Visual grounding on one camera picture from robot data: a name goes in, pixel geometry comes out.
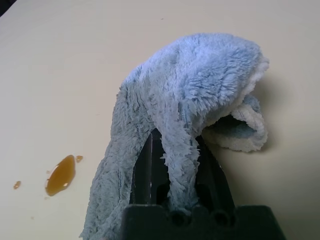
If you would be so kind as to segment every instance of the hole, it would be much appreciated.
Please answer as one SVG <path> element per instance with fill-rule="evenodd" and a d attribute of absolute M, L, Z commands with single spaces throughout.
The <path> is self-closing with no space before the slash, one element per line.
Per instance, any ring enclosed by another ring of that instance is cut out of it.
<path fill-rule="evenodd" d="M 224 212 L 216 212 L 214 214 L 214 220 L 217 225 L 225 227 L 229 224 L 229 218 L 228 215 Z"/>

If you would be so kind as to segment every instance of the beige table surface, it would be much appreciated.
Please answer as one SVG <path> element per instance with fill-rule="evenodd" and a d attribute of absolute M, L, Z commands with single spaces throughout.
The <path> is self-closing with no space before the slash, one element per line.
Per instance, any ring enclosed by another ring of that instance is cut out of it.
<path fill-rule="evenodd" d="M 18 0 L 0 18 L 1 237 L 78 239 L 123 79 L 178 37 L 226 32 L 270 58 L 255 91 L 267 146 L 212 149 L 234 201 L 272 207 L 288 240 L 319 240 L 319 9 L 316 0 Z M 74 181 L 45 200 L 46 171 L 69 154 L 84 156 Z"/>

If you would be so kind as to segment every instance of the microfiber cloth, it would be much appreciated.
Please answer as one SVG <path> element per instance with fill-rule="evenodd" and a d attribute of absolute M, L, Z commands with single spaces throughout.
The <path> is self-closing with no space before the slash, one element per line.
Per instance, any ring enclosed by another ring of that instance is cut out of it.
<path fill-rule="evenodd" d="M 182 37 L 136 67 L 122 83 L 111 139 L 90 189 L 83 240 L 118 240 L 133 168 L 150 132 L 162 135 L 170 210 L 189 213 L 199 152 L 196 137 L 235 151 L 259 150 L 267 130 L 250 95 L 269 67 L 260 47 L 231 34 Z"/>

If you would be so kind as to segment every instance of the fluffy towel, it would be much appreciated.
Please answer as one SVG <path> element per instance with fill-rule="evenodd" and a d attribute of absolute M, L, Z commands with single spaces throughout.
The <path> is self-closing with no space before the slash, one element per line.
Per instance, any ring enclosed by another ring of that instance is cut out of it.
<path fill-rule="evenodd" d="M 162 134 L 169 208 L 198 202 L 196 137 L 237 151 L 259 150 L 267 131 L 249 93 L 269 66 L 258 45 L 230 34 L 185 36 L 159 50 L 122 83 L 111 140 L 90 189 L 80 237 L 118 240 L 133 167 L 150 132 Z"/>

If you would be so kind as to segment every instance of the black plastic holder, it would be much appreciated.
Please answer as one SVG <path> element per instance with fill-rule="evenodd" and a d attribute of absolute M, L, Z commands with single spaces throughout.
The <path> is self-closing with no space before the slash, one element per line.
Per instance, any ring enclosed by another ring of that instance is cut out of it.
<path fill-rule="evenodd" d="M 168 169 L 157 129 L 149 135 L 133 169 L 130 205 L 122 217 L 120 240 L 285 240 L 272 210 L 235 207 L 226 176 L 201 137 L 191 216 L 169 212 Z"/>

